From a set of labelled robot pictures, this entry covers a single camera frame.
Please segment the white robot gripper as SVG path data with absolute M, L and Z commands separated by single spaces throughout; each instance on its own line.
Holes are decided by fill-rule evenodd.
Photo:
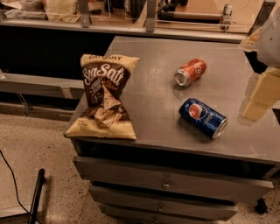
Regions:
M 260 120 L 267 110 L 280 100 L 280 8 L 250 36 L 239 48 L 244 52 L 256 52 L 259 61 L 269 66 L 265 72 L 255 74 L 248 84 L 241 116 L 251 122 Z

